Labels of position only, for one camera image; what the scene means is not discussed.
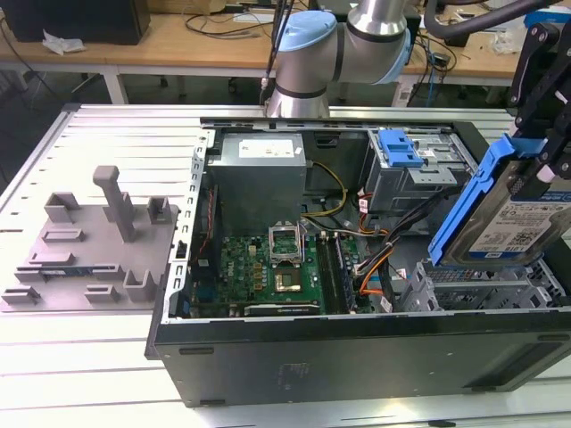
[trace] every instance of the gray power supply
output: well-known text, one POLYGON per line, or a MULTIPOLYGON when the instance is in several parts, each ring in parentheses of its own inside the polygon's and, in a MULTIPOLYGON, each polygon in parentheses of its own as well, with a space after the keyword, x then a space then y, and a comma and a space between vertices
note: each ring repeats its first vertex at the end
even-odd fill
POLYGON ((226 235, 264 235, 268 225, 299 220, 306 175, 301 134, 226 134, 209 167, 224 201, 226 235))

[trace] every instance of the sticker on power supply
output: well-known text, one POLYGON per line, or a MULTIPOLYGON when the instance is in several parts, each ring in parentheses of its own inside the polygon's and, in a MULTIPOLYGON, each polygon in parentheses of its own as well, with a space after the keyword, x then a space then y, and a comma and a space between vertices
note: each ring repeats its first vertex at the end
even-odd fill
POLYGON ((292 140, 242 140, 238 145, 241 158, 293 158, 292 140))

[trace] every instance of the desk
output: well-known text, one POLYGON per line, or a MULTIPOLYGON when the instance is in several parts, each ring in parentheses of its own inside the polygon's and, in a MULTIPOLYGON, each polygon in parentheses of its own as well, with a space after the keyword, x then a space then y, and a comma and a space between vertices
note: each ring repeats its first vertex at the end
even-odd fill
MULTIPOLYGON (((215 29, 236 29, 244 25, 248 24, 230 21, 218 24, 215 29)), ((122 74, 260 78, 270 47, 269 38, 265 36, 242 40, 201 36, 187 30, 180 15, 174 14, 154 14, 149 30, 136 46, 89 43, 85 52, 60 56, 40 43, 19 43, 12 33, 9 37, 34 70, 102 74, 112 102, 118 104, 128 102, 122 74)), ((475 34, 466 48, 453 48, 458 64, 444 83, 510 86, 518 54, 496 55, 490 47, 491 37, 491 34, 475 34)), ((424 73, 425 64, 425 55, 416 46, 410 64, 399 78, 394 106, 406 106, 412 87, 424 73)), ((27 70, 3 40, 0 40, 0 69, 27 70)))
MULTIPOLYGON (((511 122, 501 110, 333 107, 331 114, 338 119, 471 120, 488 142, 511 122)), ((13 280, 15 266, 28 254, 46 220, 42 207, 48 194, 73 190, 79 203, 101 203, 101 189, 91 180, 96 163, 119 166, 120 188, 133 203, 146 202, 149 194, 183 202, 181 186, 193 144, 185 135, 200 126, 200 115, 255 118, 262 111, 257 106, 85 105, 63 112, 0 196, 0 284, 13 280), (101 144, 105 150, 97 151, 101 144), (74 166, 78 150, 97 155, 88 166, 74 166)), ((450 420, 488 428, 568 427, 571 358, 511 393, 191 410, 180 401, 162 362, 143 356, 150 322, 149 312, 0 314, 2 426, 421 427, 426 421, 450 420)))

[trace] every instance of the white paper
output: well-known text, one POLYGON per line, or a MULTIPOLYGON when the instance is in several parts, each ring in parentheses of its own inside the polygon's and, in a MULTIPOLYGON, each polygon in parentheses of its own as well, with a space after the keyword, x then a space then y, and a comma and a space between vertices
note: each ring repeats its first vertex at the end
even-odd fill
POLYGON ((242 140, 238 145, 241 158, 293 158, 293 140, 242 140))
POLYGON ((50 51, 56 54, 63 55, 66 52, 79 52, 85 51, 86 47, 83 42, 78 38, 60 38, 52 36, 44 30, 44 41, 42 45, 47 47, 50 51))

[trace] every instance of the green circuit board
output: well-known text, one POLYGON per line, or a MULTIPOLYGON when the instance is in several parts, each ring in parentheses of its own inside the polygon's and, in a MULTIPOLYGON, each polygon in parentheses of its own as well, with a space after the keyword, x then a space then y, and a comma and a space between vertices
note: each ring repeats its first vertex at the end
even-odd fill
MULTIPOLYGON (((347 238, 341 243, 350 268, 359 257, 356 242, 347 238)), ((294 236, 283 236, 276 239, 274 252, 290 253, 295 248, 294 236)), ((270 261, 267 235, 227 237, 222 244, 222 279, 216 284, 213 298, 229 304, 299 302, 319 305, 325 314, 317 257, 315 236, 303 237, 302 263, 277 266, 270 261)))

